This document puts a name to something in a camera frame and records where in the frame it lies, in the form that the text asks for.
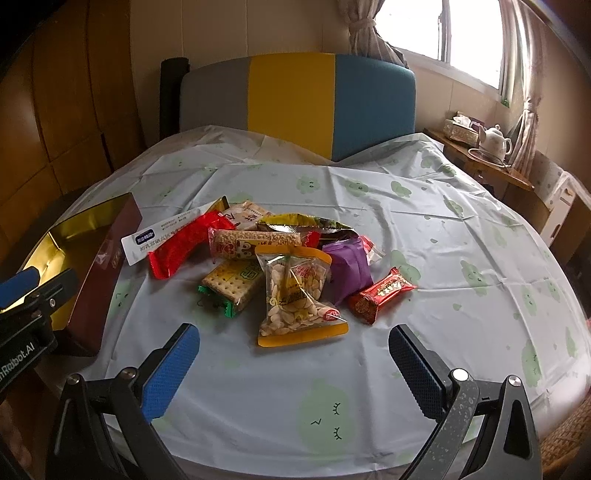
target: snack package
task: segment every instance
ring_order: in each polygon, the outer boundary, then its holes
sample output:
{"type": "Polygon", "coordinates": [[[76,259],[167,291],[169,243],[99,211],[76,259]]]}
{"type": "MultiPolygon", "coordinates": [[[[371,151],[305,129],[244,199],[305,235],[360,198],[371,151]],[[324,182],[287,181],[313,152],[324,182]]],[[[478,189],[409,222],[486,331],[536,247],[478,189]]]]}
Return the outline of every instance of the snack package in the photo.
{"type": "Polygon", "coordinates": [[[372,325],[380,310],[395,297],[414,290],[415,285],[407,281],[397,268],[390,269],[390,273],[375,285],[349,297],[349,308],[355,316],[362,318],[372,325]]]}
{"type": "MultiPolygon", "coordinates": [[[[125,257],[130,265],[134,265],[148,256],[148,252],[156,250],[161,244],[172,237],[182,227],[195,220],[202,214],[207,205],[181,212],[161,222],[147,226],[138,230],[133,235],[125,236],[121,239],[125,257]]],[[[223,196],[212,202],[204,213],[223,212],[228,208],[228,201],[223,196]]]]}
{"type": "Polygon", "coordinates": [[[193,248],[207,241],[208,228],[233,229],[234,226],[220,212],[207,212],[197,217],[155,251],[148,252],[154,277],[160,280],[172,277],[193,248]]]}
{"type": "Polygon", "coordinates": [[[359,238],[363,242],[363,249],[365,250],[365,254],[368,258],[368,265],[371,265],[372,263],[375,263],[386,256],[386,254],[379,250],[378,247],[376,247],[374,243],[365,235],[360,235],[359,238]]]}
{"type": "Polygon", "coordinates": [[[349,295],[374,283],[360,236],[325,245],[322,251],[328,253],[332,259],[328,298],[335,305],[338,306],[349,295]]]}
{"type": "Polygon", "coordinates": [[[218,297],[226,317],[233,318],[251,301],[264,280],[257,260],[226,260],[205,276],[199,291],[218,297]]]}
{"type": "Polygon", "coordinates": [[[272,215],[268,210],[248,201],[232,205],[222,213],[233,223],[236,230],[256,230],[256,223],[261,218],[272,215]]]}
{"type": "Polygon", "coordinates": [[[255,259],[255,247],[257,245],[301,245],[299,233],[281,232],[251,232],[244,230],[218,230],[209,231],[209,248],[213,258],[255,259]]]}
{"type": "Polygon", "coordinates": [[[357,236],[357,233],[350,226],[336,220],[302,213],[282,213],[264,217],[258,221],[256,227],[264,232],[317,232],[320,234],[320,245],[357,236]]]}
{"type": "Polygon", "coordinates": [[[288,245],[259,245],[255,252],[267,285],[260,346],[311,342],[349,331],[338,310],[318,301],[330,269],[329,255],[288,245]]]}

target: headboard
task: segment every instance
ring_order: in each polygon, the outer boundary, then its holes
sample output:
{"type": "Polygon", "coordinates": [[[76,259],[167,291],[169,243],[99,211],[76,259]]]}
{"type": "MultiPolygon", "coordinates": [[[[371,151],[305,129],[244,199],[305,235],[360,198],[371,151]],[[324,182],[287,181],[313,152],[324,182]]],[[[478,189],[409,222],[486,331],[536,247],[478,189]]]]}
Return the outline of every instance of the headboard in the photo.
{"type": "Polygon", "coordinates": [[[339,161],[414,132],[414,73],[384,61],[277,53],[222,61],[186,74],[186,59],[165,62],[176,65],[177,82],[182,82],[179,93],[172,94],[162,92],[161,84],[161,134],[163,127],[171,134],[220,125],[281,138],[339,161]],[[177,95],[178,110],[162,105],[163,97],[176,100],[177,95]],[[175,121],[177,111],[178,129],[170,128],[166,122],[175,121]]]}

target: tray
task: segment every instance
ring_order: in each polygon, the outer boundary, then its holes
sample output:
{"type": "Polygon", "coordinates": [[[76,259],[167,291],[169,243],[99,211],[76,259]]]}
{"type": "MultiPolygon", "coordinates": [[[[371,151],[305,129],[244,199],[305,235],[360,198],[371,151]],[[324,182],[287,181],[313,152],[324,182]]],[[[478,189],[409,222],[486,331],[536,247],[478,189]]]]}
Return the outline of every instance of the tray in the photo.
{"type": "Polygon", "coordinates": [[[88,208],[52,227],[22,269],[35,267],[40,284],[66,268],[76,271],[76,295],[51,316],[55,353],[94,356],[102,343],[111,297],[125,255],[121,238],[137,231],[142,215],[131,193],[88,208]]]}

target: white teapot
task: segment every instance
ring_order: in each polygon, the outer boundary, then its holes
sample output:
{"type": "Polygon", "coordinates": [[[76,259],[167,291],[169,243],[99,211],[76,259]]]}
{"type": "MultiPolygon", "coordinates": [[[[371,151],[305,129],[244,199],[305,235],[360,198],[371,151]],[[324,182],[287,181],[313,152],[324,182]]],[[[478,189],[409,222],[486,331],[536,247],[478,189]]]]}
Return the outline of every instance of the white teapot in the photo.
{"type": "Polygon", "coordinates": [[[485,130],[482,125],[478,125],[478,140],[481,149],[486,150],[501,161],[504,161],[505,155],[509,155],[513,151],[511,139],[503,137],[499,125],[495,125],[488,130],[485,130]]]}

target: red candy wrapper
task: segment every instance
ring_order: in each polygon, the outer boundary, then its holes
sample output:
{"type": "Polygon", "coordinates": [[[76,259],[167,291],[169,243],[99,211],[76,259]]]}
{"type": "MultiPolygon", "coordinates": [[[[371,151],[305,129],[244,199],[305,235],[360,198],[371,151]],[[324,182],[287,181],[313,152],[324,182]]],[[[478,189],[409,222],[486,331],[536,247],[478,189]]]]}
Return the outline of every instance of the red candy wrapper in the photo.
{"type": "Polygon", "coordinates": [[[349,308],[355,316],[372,325],[380,310],[394,297],[417,288],[392,268],[387,277],[349,297],[349,308]]]}
{"type": "Polygon", "coordinates": [[[189,253],[198,244],[207,241],[207,229],[234,230],[233,223],[220,212],[207,212],[185,225],[155,251],[148,252],[154,277],[159,280],[172,277],[189,253]]]}

